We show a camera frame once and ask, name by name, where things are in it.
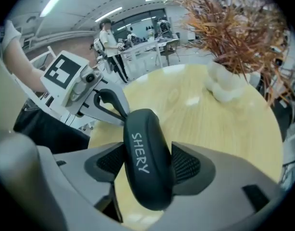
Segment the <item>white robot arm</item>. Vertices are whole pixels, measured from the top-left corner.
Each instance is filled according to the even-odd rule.
[[[71,114],[87,115],[122,126],[130,113],[122,88],[94,71],[89,61],[62,51],[46,69],[41,81],[54,99]],[[100,105],[111,103],[117,115]]]

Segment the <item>black mesh pad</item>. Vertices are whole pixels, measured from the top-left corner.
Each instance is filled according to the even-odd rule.
[[[123,150],[117,149],[99,158],[97,161],[97,166],[104,171],[114,174],[116,177],[123,163]]]
[[[172,164],[176,183],[182,183],[200,172],[200,161],[176,146],[172,146]]]

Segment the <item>white shirt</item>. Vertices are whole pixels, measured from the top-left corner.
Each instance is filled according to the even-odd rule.
[[[100,31],[100,35],[99,35],[99,39],[101,41],[101,43],[103,44],[104,48],[105,48],[105,43],[108,43],[109,47],[116,47],[117,42],[113,36],[113,33],[111,30],[105,31],[105,30],[101,30]],[[106,49],[104,51],[108,57],[110,56],[115,56],[118,55],[118,50],[113,50],[113,49]]]

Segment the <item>round table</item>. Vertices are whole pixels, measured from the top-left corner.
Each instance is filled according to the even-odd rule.
[[[174,65],[155,70],[124,88],[130,110],[149,108],[159,117],[169,148],[172,141],[199,145],[242,157],[278,182],[282,169],[282,139],[277,120],[264,98],[248,85],[243,96],[219,103],[205,89],[204,65]],[[89,148],[123,141],[123,128],[97,122]],[[142,207],[121,168],[115,191],[123,225],[145,230],[162,211]]]

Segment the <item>white vase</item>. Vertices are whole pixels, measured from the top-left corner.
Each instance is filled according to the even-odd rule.
[[[204,81],[205,87],[213,93],[215,99],[225,103],[239,98],[249,83],[250,74],[232,74],[221,64],[210,62],[207,66],[208,75]]]

